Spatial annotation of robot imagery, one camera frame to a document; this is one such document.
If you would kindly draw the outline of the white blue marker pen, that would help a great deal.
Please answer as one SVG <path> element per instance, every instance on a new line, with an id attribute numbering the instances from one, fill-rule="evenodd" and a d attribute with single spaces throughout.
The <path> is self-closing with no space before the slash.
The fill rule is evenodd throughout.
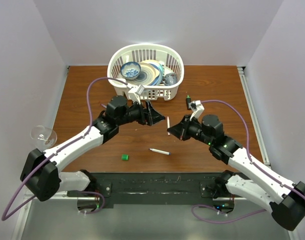
<path id="1" fill-rule="evenodd" d="M 159 154 L 168 155 L 168 156 L 171 154 L 168 151 L 159 150 L 159 149 L 155 149 L 155 148 L 149 148 L 149 150 L 154 152 L 154 153 L 159 153 Z"/>

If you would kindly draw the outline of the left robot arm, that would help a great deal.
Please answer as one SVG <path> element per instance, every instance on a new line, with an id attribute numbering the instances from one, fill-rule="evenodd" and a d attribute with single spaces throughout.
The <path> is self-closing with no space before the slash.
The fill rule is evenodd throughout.
<path id="1" fill-rule="evenodd" d="M 124 96 L 115 96 L 106 109 L 82 132 L 62 144 L 41 151 L 32 150 L 26 159 L 20 180 L 41 202 L 56 193 L 80 191 L 91 196 L 98 190 L 94 176 L 86 170 L 64 172 L 64 168 L 89 150 L 99 147 L 119 133 L 119 127 L 132 122 L 153 126 L 165 120 L 151 102 L 128 105 Z"/>

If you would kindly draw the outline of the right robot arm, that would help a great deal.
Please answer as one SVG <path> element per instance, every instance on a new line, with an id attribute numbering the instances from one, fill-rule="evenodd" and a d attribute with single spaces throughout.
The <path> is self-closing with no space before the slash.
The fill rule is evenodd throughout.
<path id="1" fill-rule="evenodd" d="M 218 195 L 225 197 L 230 193 L 257 204 L 288 231 L 294 231 L 305 217 L 305 183 L 294 183 L 251 156 L 245 147 L 225 134 L 216 115 L 206 115 L 201 121 L 185 115 L 167 132 L 181 141 L 193 138 L 207 144 L 214 158 L 247 176 L 243 179 L 225 171 L 215 184 Z"/>

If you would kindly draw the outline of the white red marker pen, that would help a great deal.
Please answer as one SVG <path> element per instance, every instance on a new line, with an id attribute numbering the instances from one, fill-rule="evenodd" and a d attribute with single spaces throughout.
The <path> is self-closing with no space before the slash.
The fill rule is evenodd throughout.
<path id="1" fill-rule="evenodd" d="M 169 116 L 166 117 L 166 123 L 167 123 L 167 135 L 170 136 L 171 134 L 168 132 L 168 129 L 170 128 L 170 118 L 169 118 Z"/>

